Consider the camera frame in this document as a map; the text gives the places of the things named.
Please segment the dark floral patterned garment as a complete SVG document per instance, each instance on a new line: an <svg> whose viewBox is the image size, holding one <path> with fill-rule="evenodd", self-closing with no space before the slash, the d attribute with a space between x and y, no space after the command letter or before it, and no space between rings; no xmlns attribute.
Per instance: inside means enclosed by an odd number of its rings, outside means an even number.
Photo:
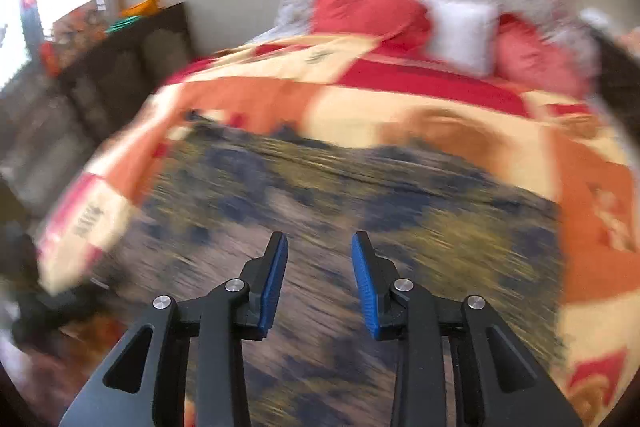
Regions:
<svg viewBox="0 0 640 427"><path fill-rule="evenodd" d="M273 328L244 348L252 423L384 426L396 352L363 321L352 236L367 232L434 295L485 297L552 367L564 359L557 217L553 202L427 145L344 148L288 127L258 135L196 118L91 273L131 321L157 295L206 295L284 233Z"/></svg>

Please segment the right red heart cushion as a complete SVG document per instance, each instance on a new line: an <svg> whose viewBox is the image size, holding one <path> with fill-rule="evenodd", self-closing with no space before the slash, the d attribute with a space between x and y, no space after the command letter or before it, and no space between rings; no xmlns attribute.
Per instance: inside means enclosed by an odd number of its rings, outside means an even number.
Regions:
<svg viewBox="0 0 640 427"><path fill-rule="evenodd" d="M524 88L576 100L588 91L588 81L578 72L574 56L562 46L544 40L534 25L511 13L499 17L495 76Z"/></svg>

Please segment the orange basket on cabinet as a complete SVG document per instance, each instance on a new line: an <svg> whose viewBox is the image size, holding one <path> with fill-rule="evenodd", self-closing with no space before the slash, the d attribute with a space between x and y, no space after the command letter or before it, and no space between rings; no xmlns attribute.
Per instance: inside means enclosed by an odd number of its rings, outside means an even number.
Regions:
<svg viewBox="0 0 640 427"><path fill-rule="evenodd" d="M130 8L122 10L122 12L120 12L120 17L147 17L157 14L162 9L162 2L160 2L160 0L143 0L138 4L130 6Z"/></svg>

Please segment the orange red cream fleece blanket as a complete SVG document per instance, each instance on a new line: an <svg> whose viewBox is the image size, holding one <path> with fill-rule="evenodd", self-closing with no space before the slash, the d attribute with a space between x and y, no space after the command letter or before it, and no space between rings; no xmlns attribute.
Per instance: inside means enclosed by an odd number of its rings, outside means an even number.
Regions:
<svg viewBox="0 0 640 427"><path fill-rule="evenodd" d="M40 239L48 291L92 275L196 118L344 148L427 145L553 202L564 359L547 369L584 425L614 411L639 367L639 159L584 98L479 80L368 37L241 46L168 79L82 169Z"/></svg>

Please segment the dark carved wooden headboard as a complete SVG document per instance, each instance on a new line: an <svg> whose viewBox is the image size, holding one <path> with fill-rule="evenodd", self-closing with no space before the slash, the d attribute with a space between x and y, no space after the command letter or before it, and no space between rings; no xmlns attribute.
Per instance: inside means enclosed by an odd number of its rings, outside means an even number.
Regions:
<svg viewBox="0 0 640 427"><path fill-rule="evenodd" d="M590 32L600 49L601 72L598 77L598 93L623 125L632 143L639 145L639 60L604 32L594 28Z"/></svg>

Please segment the left red heart cushion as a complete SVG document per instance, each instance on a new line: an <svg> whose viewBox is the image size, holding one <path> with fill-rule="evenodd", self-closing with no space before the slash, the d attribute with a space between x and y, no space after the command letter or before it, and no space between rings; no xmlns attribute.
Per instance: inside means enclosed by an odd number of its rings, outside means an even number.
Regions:
<svg viewBox="0 0 640 427"><path fill-rule="evenodd" d="M314 0L310 29L314 34L366 35L420 51L430 42L433 23L419 0Z"/></svg>

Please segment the dark wooden side cabinet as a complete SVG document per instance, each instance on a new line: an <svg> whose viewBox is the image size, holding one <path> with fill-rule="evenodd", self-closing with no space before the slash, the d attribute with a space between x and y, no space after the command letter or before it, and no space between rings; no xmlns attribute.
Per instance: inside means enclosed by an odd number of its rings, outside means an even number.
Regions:
<svg viewBox="0 0 640 427"><path fill-rule="evenodd" d="M86 137L99 145L160 85L198 57L181 2L111 32L56 77Z"/></svg>

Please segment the small white pillow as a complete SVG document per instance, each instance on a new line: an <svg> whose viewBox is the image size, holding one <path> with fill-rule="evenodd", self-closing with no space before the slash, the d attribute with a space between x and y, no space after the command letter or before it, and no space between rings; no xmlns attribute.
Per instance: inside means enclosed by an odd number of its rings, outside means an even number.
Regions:
<svg viewBox="0 0 640 427"><path fill-rule="evenodd" d="M432 23L425 51L441 62L476 77L495 68L499 10L495 3L474 0L421 0Z"/></svg>

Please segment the red heart cushion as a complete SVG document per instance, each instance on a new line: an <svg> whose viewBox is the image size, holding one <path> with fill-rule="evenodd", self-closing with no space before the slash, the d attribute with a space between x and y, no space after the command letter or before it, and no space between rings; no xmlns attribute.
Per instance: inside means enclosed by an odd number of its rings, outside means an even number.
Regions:
<svg viewBox="0 0 640 427"><path fill-rule="evenodd" d="M314 34L366 35L420 51L430 42L433 23L419 0L314 0L310 29Z"/></svg>
<svg viewBox="0 0 640 427"><path fill-rule="evenodd" d="M495 76L524 88L576 100L588 91L588 81L578 72L574 56L562 46L544 40L534 25L511 13L499 17Z"/></svg>

